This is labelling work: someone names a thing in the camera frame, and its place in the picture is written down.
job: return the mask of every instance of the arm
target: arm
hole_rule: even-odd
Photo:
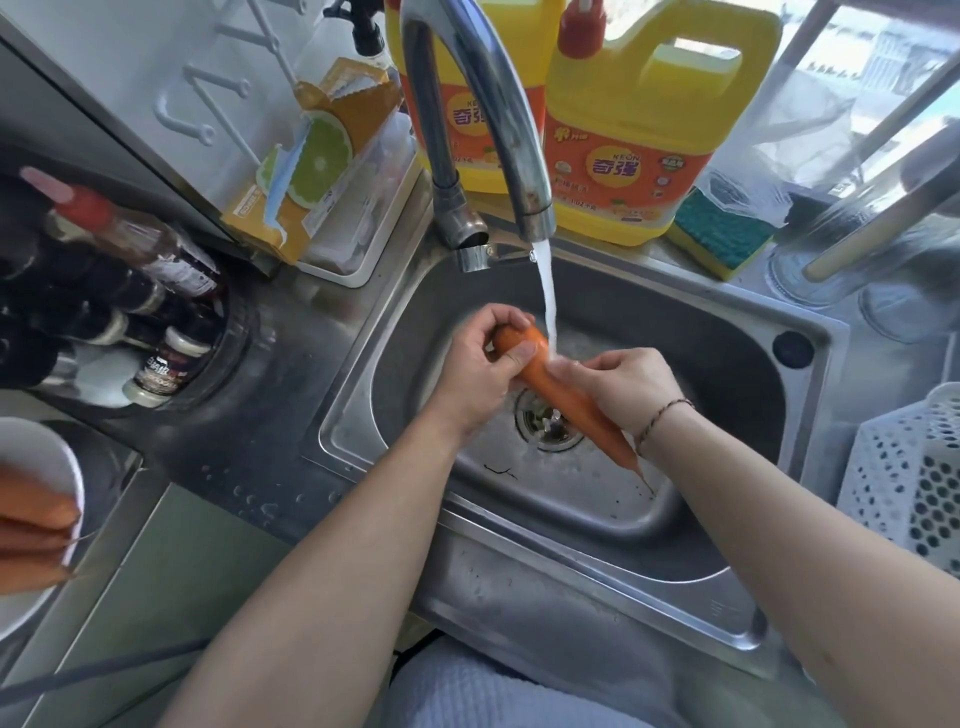
[[[683,396],[655,350],[550,366],[635,437]],[[668,409],[640,447],[850,725],[956,725],[960,582],[847,518],[686,404]]]
[[[359,726],[420,579],[454,458],[533,355],[496,363],[483,308],[454,336],[417,418],[367,477],[280,563],[190,672],[159,728]]]

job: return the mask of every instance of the sink basin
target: sink basin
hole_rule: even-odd
[[[495,237],[516,242],[504,231]],[[701,412],[804,482],[845,325],[561,240],[553,267],[561,353],[659,349]],[[464,275],[432,234],[412,245],[304,456],[358,480],[422,407],[453,331],[491,301],[542,312],[536,267]],[[786,332],[791,346],[780,361],[774,342]],[[441,525],[763,674],[778,638],[672,484],[649,463],[644,483],[575,430],[544,433],[544,412],[549,418],[532,392],[508,397],[458,456]]]

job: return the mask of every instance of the water stream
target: water stream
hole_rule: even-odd
[[[540,285],[543,286],[546,333],[550,342],[550,358],[553,358],[557,355],[557,296],[553,290],[550,241],[541,240],[534,243],[534,254],[537,256],[537,270],[540,272]]]

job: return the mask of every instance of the left hand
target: left hand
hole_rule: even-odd
[[[445,431],[466,441],[493,416],[503,403],[511,380],[537,350],[533,342],[524,341],[491,362],[485,347],[493,330],[510,324],[523,331],[533,321],[530,314],[504,303],[488,303],[477,311],[454,334],[440,379],[423,414],[439,418]]]

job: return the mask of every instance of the green sponge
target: green sponge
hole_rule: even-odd
[[[694,187],[677,210],[666,237],[720,280],[730,280],[776,230],[762,220],[725,212]]]

